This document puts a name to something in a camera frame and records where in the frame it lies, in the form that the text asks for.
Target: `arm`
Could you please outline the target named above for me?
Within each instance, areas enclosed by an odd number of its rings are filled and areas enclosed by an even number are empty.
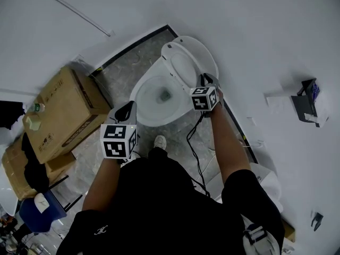
[[[116,159],[103,159],[82,210],[107,210],[117,190],[120,170]]]
[[[216,158],[221,170],[223,183],[234,172],[250,170],[248,157],[223,113],[222,105],[217,104],[211,112],[212,132]]]

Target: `wall hook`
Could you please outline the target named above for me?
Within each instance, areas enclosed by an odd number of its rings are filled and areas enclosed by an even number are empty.
[[[321,221],[322,221],[323,217],[324,216],[322,214],[318,213],[318,212],[315,214],[313,221],[312,221],[312,225],[311,225],[311,227],[313,227],[314,221],[317,222],[315,224],[314,231],[316,231],[319,228],[319,226],[321,225]]]

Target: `wall-mounted holder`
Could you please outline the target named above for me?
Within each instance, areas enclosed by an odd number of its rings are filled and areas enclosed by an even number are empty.
[[[314,123],[321,128],[328,119],[325,95],[315,83],[316,79],[302,81],[297,96],[291,96],[299,120]]]
[[[324,216],[322,214],[318,213],[318,212],[315,214],[313,221],[312,221],[312,225],[311,225],[311,227],[313,227],[314,221],[316,221],[314,231],[316,231],[319,228],[319,226],[321,225],[321,221],[322,221],[323,217]]]

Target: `gray tile floor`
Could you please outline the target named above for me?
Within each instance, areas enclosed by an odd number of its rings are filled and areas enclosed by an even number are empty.
[[[173,39],[174,37],[168,31],[164,31],[132,49],[96,76],[99,87],[112,105],[129,100],[135,84],[160,57],[162,46]],[[153,147],[156,135],[162,134],[167,139],[168,156],[178,161],[194,179],[198,180],[197,161],[186,142],[186,135],[196,124],[199,115],[200,113],[192,110],[178,120],[160,127],[146,127],[138,124],[140,139],[135,151],[142,157],[147,156]],[[238,134],[238,130],[227,112],[226,116],[235,133]],[[203,119],[191,139],[191,145],[199,157],[201,170],[206,183],[208,183],[219,173],[216,157],[214,157],[210,119]],[[53,190],[62,205],[73,201],[80,194],[85,196],[98,172],[103,159],[99,144],[99,130],[78,145],[73,150],[73,154],[77,163],[68,172],[70,178]],[[75,214],[81,210],[82,203],[83,198],[67,213],[67,217],[53,222],[50,232],[35,236],[29,243],[42,244],[49,253],[54,254],[61,243],[58,234],[67,234]]]

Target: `plastic bottle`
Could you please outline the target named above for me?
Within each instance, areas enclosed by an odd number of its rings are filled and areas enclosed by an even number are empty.
[[[27,112],[42,113],[45,110],[45,105],[42,103],[33,103]]]

